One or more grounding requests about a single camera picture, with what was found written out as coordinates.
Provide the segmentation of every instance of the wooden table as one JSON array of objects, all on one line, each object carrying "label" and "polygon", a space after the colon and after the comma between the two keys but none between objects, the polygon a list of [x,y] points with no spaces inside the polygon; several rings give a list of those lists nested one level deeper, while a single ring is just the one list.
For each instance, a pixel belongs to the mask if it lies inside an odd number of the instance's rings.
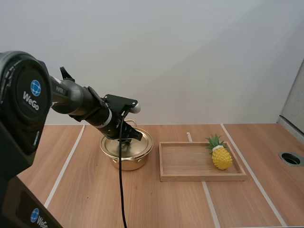
[{"label": "wooden table", "polygon": [[[282,221],[289,226],[304,225],[304,167],[287,166],[277,155],[296,152],[304,156],[304,147],[280,125],[225,124],[234,142],[220,124],[139,127],[151,134],[154,147],[146,165],[123,172],[129,228],[262,227],[282,226]],[[42,203],[81,128],[46,126],[33,166],[19,175]],[[188,141],[187,133],[194,142],[217,133],[231,145],[235,143],[269,198],[243,162],[248,175],[243,182],[160,182],[158,142]],[[100,150],[102,137],[95,128],[85,126],[49,204],[65,228],[123,227],[118,170]]]}]

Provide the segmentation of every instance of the pineapple leaves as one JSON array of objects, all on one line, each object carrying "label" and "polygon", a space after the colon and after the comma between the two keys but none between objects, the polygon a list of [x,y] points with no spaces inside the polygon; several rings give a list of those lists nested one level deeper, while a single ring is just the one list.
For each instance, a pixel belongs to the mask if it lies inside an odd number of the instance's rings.
[{"label": "pineapple leaves", "polygon": [[210,147],[208,147],[208,149],[212,150],[214,147],[219,146],[219,145],[223,146],[224,148],[227,148],[227,146],[224,145],[224,141],[219,142],[220,137],[222,137],[222,136],[218,136],[217,134],[215,134],[213,136],[211,134],[210,138],[206,138],[210,143]]}]

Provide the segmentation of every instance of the pineapple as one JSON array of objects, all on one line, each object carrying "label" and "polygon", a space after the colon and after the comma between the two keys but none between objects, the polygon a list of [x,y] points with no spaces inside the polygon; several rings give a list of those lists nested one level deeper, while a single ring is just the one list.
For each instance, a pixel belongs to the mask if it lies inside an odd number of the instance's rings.
[{"label": "pineapple", "polygon": [[219,138],[216,134],[215,136],[211,135],[208,139],[210,143],[209,149],[212,150],[212,160],[214,165],[220,169],[225,170],[232,165],[232,157],[230,153],[223,146],[224,141],[219,142]]}]

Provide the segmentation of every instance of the round hole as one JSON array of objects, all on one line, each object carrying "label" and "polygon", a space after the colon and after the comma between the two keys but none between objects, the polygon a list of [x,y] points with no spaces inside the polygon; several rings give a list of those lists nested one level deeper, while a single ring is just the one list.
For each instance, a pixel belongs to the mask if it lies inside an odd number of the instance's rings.
[{"label": "round hole", "polygon": [[282,158],[289,164],[298,165],[300,164],[300,159],[298,159],[296,156],[294,156],[291,153],[283,153]]}]

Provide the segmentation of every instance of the robotic arm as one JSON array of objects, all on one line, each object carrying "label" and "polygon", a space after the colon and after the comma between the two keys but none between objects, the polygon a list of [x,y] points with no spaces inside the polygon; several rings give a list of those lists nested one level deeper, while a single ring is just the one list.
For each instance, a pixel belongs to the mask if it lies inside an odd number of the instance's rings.
[{"label": "robotic arm", "polygon": [[50,107],[77,121],[85,120],[109,139],[141,140],[124,121],[138,113],[138,101],[82,87],[61,67],[63,80],[49,75],[44,62],[28,53],[0,53],[0,224],[32,227],[29,205],[40,209],[48,224],[61,227],[16,177],[32,165]]}]

